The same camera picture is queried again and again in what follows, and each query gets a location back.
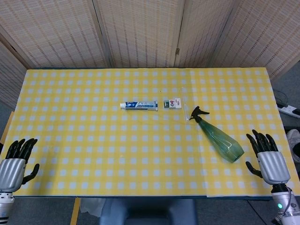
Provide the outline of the black and silver left hand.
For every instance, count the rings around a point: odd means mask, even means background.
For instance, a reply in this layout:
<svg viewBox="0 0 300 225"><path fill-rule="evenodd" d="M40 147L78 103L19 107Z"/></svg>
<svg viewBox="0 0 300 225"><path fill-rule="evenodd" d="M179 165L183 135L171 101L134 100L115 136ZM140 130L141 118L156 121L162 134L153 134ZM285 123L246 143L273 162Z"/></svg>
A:
<svg viewBox="0 0 300 225"><path fill-rule="evenodd" d="M33 171L25 175L25 169L37 139L14 141L8 148L6 157L0 162L0 193L14 193L22 185L34 179L39 171L35 164Z"/></svg>

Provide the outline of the black and silver right hand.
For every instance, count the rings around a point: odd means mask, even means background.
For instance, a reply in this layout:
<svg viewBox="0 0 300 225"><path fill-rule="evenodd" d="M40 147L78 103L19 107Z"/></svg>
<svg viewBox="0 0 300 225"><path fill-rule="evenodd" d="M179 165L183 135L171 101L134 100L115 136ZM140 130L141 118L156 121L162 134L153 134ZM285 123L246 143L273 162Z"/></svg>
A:
<svg viewBox="0 0 300 225"><path fill-rule="evenodd" d="M247 134L255 156L259 164L259 170L255 169L250 162L246 162L248 170L269 185L286 184L291 176L288 171L285 159L277 145L269 134L252 130L254 135Z"/></svg>

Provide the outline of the green spray bottle black trigger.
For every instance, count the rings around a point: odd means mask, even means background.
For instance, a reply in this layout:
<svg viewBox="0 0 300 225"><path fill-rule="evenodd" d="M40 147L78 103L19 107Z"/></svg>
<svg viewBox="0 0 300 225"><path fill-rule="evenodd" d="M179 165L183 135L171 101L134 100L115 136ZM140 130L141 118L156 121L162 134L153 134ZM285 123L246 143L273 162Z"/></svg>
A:
<svg viewBox="0 0 300 225"><path fill-rule="evenodd" d="M240 144L228 134L201 118L200 114L209 114L197 106L191 113L190 120L195 120L217 153L230 163L236 162L244 150Z"/></svg>

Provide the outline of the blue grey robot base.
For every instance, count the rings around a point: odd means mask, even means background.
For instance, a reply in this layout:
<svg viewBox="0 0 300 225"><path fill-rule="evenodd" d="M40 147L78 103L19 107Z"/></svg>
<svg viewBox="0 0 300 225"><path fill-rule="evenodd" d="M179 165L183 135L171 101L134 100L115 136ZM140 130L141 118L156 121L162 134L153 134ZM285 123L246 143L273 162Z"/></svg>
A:
<svg viewBox="0 0 300 225"><path fill-rule="evenodd" d="M99 225L198 225L193 199L173 197L109 198Z"/></svg>

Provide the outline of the white power strip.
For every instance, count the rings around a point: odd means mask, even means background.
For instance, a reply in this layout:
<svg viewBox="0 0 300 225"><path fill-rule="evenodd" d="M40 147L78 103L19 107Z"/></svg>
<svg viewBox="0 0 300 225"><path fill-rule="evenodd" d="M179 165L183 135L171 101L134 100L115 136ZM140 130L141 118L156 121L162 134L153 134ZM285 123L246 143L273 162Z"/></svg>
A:
<svg viewBox="0 0 300 225"><path fill-rule="evenodd" d="M297 119L300 119L300 109L293 107L291 105L288 105L287 107L284 107L282 105L278 106L278 110L282 113L285 113L289 116L295 117Z"/></svg>

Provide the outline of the yellow wooden table leg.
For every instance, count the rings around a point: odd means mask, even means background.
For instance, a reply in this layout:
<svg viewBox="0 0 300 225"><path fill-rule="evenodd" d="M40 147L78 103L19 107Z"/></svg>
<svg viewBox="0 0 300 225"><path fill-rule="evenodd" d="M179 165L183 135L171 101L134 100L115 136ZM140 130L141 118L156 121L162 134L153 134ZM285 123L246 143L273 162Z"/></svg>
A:
<svg viewBox="0 0 300 225"><path fill-rule="evenodd" d="M75 198L70 225L77 225L80 204L81 204L81 198Z"/></svg>

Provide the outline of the white plastic bag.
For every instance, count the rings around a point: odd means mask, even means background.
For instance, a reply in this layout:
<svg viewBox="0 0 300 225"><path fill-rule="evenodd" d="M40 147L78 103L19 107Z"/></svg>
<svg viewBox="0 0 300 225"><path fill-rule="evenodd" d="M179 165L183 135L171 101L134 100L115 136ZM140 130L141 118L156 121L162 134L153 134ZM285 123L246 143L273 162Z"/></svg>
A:
<svg viewBox="0 0 300 225"><path fill-rule="evenodd" d="M100 217L106 199L104 198L82 198L80 203L81 213L89 213L90 215Z"/></svg>

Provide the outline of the woven folding screen panel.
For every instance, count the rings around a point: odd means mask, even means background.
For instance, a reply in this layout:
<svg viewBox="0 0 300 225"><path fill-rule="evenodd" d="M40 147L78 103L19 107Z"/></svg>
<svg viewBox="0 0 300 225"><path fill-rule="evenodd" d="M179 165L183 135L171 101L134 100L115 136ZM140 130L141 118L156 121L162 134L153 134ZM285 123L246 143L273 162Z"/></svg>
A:
<svg viewBox="0 0 300 225"><path fill-rule="evenodd" d="M0 41L0 101L15 109L27 69Z"/></svg>
<svg viewBox="0 0 300 225"><path fill-rule="evenodd" d="M113 66L97 0L0 0L0 43L26 69Z"/></svg>
<svg viewBox="0 0 300 225"><path fill-rule="evenodd" d="M185 0L92 0L113 68L175 64Z"/></svg>
<svg viewBox="0 0 300 225"><path fill-rule="evenodd" d="M185 0L174 66L205 68L237 0Z"/></svg>
<svg viewBox="0 0 300 225"><path fill-rule="evenodd" d="M267 69L270 79L300 61L300 0L237 0L211 67Z"/></svg>

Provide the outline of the clear plastic tube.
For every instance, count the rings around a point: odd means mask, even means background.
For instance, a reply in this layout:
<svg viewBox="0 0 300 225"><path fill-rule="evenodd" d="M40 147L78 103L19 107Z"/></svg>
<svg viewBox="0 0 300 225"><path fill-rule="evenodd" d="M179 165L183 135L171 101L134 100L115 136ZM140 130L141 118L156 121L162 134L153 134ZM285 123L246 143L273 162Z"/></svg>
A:
<svg viewBox="0 0 300 225"><path fill-rule="evenodd" d="M183 105L183 111L184 111L184 118L185 118L185 123L188 124L188 106L186 104L186 96L185 96L185 88L181 87L181 97L182 97L182 105Z"/></svg>

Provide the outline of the yellow white checked tablecloth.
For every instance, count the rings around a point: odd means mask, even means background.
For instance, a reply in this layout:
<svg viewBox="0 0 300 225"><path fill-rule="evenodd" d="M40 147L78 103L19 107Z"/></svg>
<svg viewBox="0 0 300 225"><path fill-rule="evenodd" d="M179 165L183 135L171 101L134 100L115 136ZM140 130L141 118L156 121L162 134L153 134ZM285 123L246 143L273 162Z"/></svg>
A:
<svg viewBox="0 0 300 225"><path fill-rule="evenodd" d="M188 124L164 101L185 88ZM156 101L158 110L125 110L120 103ZM216 126L244 150L223 159L195 120ZM300 181L265 68L32 69L26 72L4 150L36 138L26 174L37 176L15 196L269 196L251 174L258 162L246 135L271 135L290 181Z"/></svg>

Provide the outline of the small white red green box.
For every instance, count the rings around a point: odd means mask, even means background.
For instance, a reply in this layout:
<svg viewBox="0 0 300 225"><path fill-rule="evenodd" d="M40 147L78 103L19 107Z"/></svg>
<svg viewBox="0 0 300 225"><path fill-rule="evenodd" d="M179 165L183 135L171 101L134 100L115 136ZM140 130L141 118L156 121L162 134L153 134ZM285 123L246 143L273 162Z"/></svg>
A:
<svg viewBox="0 0 300 225"><path fill-rule="evenodd" d="M175 99L169 99L164 101L164 108L169 108L169 109L181 109L181 99L180 98L175 98Z"/></svg>

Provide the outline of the blue white toothpaste tube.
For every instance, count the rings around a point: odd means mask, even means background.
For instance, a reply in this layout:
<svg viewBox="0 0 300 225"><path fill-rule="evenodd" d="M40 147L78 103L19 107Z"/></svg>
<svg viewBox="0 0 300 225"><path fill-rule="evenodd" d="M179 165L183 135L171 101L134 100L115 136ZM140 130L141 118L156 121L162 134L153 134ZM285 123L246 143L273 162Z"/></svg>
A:
<svg viewBox="0 0 300 225"><path fill-rule="evenodd" d="M120 103L120 108L125 110L158 110L158 103L156 101L138 101L138 102L124 102Z"/></svg>

